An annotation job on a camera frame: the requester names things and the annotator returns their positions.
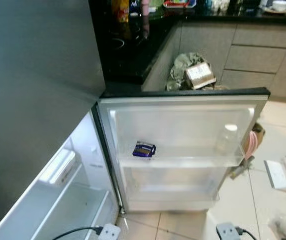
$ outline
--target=power cord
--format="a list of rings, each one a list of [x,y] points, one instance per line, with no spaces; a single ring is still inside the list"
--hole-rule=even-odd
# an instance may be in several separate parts
[[[240,228],[239,226],[235,227],[236,231],[238,232],[238,234],[241,236],[243,235],[243,233],[247,233],[249,236],[252,237],[253,240],[257,240],[254,235],[252,235],[249,231],[247,231],[246,229]]]
[[[57,239],[60,239],[60,238],[62,238],[63,236],[66,236],[66,235],[69,235],[69,234],[71,234],[71,233],[73,233],[73,232],[77,232],[77,231],[81,231],[81,230],[93,230],[93,231],[95,231],[95,233],[97,234],[97,235],[100,235],[101,234],[101,232],[102,232],[102,230],[103,230],[103,227],[102,226],[97,226],[97,227],[92,227],[92,226],[84,226],[84,227],[79,227],[79,228],[75,228],[75,229],[72,229],[72,230],[70,230],[70,231],[68,231],[68,232],[64,232],[63,234],[61,234],[61,235],[58,235],[57,237],[55,237],[55,238],[53,238],[53,240],[57,240]]]

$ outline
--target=cabinet drawer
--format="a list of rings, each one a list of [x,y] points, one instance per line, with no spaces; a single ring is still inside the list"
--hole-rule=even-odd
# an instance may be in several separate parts
[[[286,49],[256,46],[231,46],[225,68],[263,73],[276,73]]]
[[[237,25],[233,44],[286,48],[286,26]]]
[[[274,76],[271,73],[224,70],[221,84],[230,89],[269,88]]]

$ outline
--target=small purple box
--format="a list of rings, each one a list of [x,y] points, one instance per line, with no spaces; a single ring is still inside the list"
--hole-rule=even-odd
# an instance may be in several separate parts
[[[150,158],[155,154],[156,146],[150,143],[137,141],[133,155],[142,158]]]

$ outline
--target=tile floor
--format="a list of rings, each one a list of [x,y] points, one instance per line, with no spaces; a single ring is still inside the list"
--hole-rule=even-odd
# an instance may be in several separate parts
[[[220,200],[207,212],[127,214],[118,218],[119,240],[218,240],[215,226],[232,222],[257,239],[276,240],[268,227],[277,213],[286,214],[286,192],[271,188],[264,160],[286,156],[286,103],[270,101],[258,120],[266,135],[248,171],[225,179]],[[242,240],[250,240],[243,235]]]

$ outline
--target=black countertop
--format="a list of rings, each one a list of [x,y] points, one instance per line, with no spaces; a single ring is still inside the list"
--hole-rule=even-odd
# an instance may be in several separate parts
[[[133,85],[139,89],[143,84],[166,43],[168,33],[180,21],[286,25],[286,14],[267,14],[259,8],[253,10],[242,6],[213,13],[201,0],[194,8],[160,7],[148,17],[130,17],[129,23],[120,24],[113,21],[108,10],[93,11],[93,8],[103,7],[91,5],[105,80],[112,85],[123,83],[124,88],[130,85],[130,89]],[[118,48],[122,44],[118,39],[124,41],[121,48]]]

